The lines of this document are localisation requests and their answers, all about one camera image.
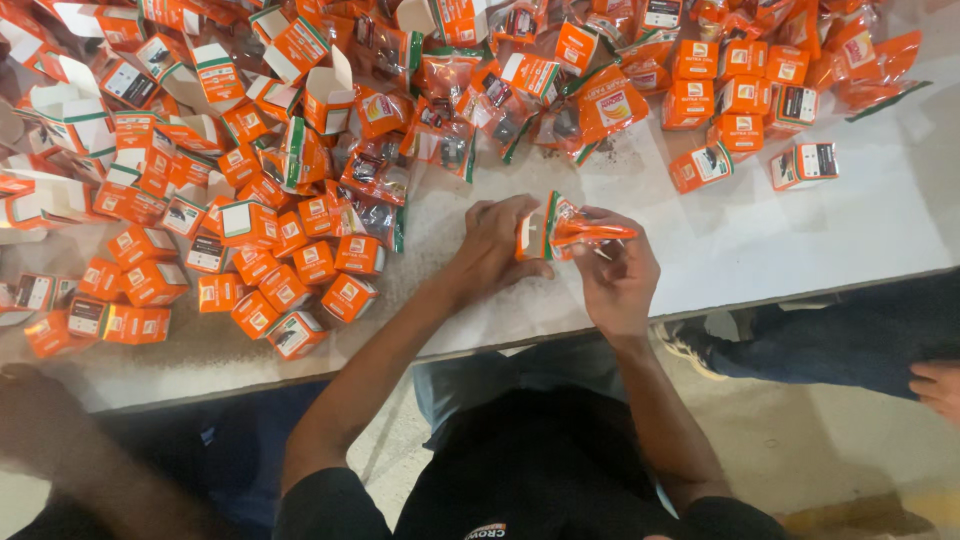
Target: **man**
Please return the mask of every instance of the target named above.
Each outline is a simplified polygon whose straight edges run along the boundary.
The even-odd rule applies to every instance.
[[[453,260],[310,406],[287,441],[277,540],[784,537],[773,519],[732,497],[709,442],[650,350],[647,314],[660,268],[643,229],[593,208],[584,210],[598,223],[639,232],[622,246],[608,245],[610,259],[582,245],[575,258],[588,314],[609,343],[629,409],[583,388],[547,390],[546,378],[530,374],[518,379],[537,380],[542,388],[520,384],[507,393],[489,392],[499,395],[489,403],[451,406],[461,392],[476,396],[475,388],[497,381],[475,362],[459,388],[433,387],[450,378],[418,371],[418,399],[434,423],[437,450],[390,533],[347,468],[347,450],[448,317],[521,278],[553,277],[543,260],[514,259],[516,226],[537,206],[527,195],[474,205]],[[500,374],[502,365],[488,373]],[[617,394],[615,378],[592,371],[591,385]],[[434,392],[428,395],[427,388]],[[660,504],[652,479],[680,519]]]
[[[697,322],[656,332],[710,379],[860,386],[919,400],[960,427],[960,271],[854,291],[823,309],[761,307],[745,341]]]

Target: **hand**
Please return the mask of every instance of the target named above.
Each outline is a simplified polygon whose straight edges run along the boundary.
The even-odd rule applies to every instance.
[[[920,403],[960,428],[960,361],[918,362],[910,366],[910,371],[921,377],[910,382]]]
[[[647,316],[653,299],[660,265],[654,258],[647,234],[627,217],[606,209],[583,207],[581,211],[600,225],[622,225],[636,231],[636,238],[610,242],[603,252],[612,260],[594,253],[584,244],[573,245],[573,259],[584,279],[584,300],[593,324],[611,343],[621,339],[647,338]]]
[[[514,257],[516,227],[539,205],[530,195],[516,195],[499,203],[480,201],[467,210],[467,237],[437,276],[452,294],[455,311],[528,276],[553,279],[545,260]]]
[[[54,480],[105,441],[59,381],[27,364],[0,368],[0,455]]]

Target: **sneaker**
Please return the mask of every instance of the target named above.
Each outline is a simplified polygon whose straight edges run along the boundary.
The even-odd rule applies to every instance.
[[[697,373],[711,380],[728,379],[726,375],[711,370],[707,365],[712,343],[704,336],[706,331],[689,327],[684,321],[660,323],[654,326],[654,334],[663,342],[663,347],[675,356],[685,358]]]

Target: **black t-shirt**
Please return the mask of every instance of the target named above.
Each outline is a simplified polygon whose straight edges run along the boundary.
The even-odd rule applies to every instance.
[[[781,539],[770,516],[707,497],[660,504],[624,404],[565,388],[517,390],[454,415],[390,533],[360,478],[325,469],[284,497],[276,540]]]

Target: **pile of packets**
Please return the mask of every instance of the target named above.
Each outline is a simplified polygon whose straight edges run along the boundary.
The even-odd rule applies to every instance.
[[[311,298],[349,323],[377,296],[370,278],[402,251],[426,166],[471,183],[479,137],[508,163],[529,140],[580,166],[665,92],[665,130],[710,124],[707,145],[670,165],[685,193],[730,176],[765,137],[811,126],[832,87],[857,116],[922,86],[903,78],[920,33],[880,40],[880,8],[0,0],[0,58],[42,80],[7,104],[32,150],[0,155],[0,226],[130,224],[108,243],[113,261],[94,258],[82,279],[24,274],[0,287],[0,324],[46,312],[25,330],[38,356],[163,340],[168,306],[190,286],[179,258],[205,273],[201,312],[229,311],[251,338],[303,356],[326,336],[304,309]],[[700,40],[678,39],[686,19]],[[802,144],[773,172],[776,189],[835,177],[833,146]],[[550,208],[550,220],[525,222],[518,258],[629,237],[557,226],[558,209],[577,212],[556,194]]]

